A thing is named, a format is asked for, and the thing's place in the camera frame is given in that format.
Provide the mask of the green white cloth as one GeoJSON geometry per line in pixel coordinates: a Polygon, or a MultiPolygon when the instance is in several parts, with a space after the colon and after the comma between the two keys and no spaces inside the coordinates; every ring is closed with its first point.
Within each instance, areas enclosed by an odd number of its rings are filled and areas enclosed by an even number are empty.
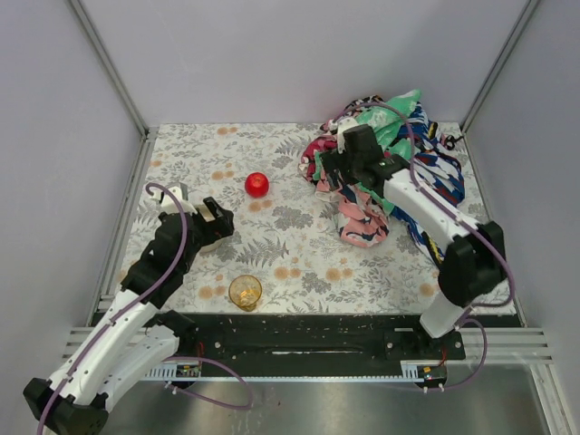
{"type": "MultiPolygon", "coordinates": [[[[402,95],[392,97],[388,101],[379,104],[389,105],[396,111],[402,113],[405,118],[409,118],[420,97],[421,91],[419,89],[414,89],[402,95]]],[[[411,145],[409,140],[404,139],[402,145],[395,144],[398,140],[400,130],[403,129],[404,131],[407,131],[403,120],[398,114],[383,107],[379,107],[379,104],[371,107],[368,111],[364,111],[354,119],[356,119],[358,124],[368,124],[372,127],[376,140],[386,156],[390,154],[399,154],[405,159],[408,159],[411,156],[411,145]]],[[[341,117],[341,114],[342,113],[330,119],[338,119],[341,117]]]]}

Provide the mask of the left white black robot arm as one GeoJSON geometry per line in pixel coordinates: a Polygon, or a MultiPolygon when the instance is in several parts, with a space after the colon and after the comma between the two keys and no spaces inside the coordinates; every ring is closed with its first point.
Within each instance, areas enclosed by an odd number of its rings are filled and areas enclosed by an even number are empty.
{"type": "Polygon", "coordinates": [[[99,433],[123,396],[187,341],[193,323],[170,311],[131,343],[182,286],[198,252],[233,235],[233,212],[212,197],[203,204],[211,219],[184,199],[163,209],[153,239],[130,267],[107,313],[48,379],[33,378],[25,386],[39,433],[99,433]]]}

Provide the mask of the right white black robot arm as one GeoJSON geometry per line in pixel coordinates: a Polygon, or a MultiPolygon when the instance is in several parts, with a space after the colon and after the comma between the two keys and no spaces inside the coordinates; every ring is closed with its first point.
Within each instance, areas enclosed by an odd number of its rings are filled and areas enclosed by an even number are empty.
{"type": "Polygon", "coordinates": [[[384,155],[369,125],[338,130],[337,149],[324,153],[321,162],[331,186],[362,184],[413,218],[442,250],[440,293],[420,316],[431,338],[457,327],[472,303],[507,279],[501,227],[493,221],[480,224],[437,199],[411,161],[384,155]]]}

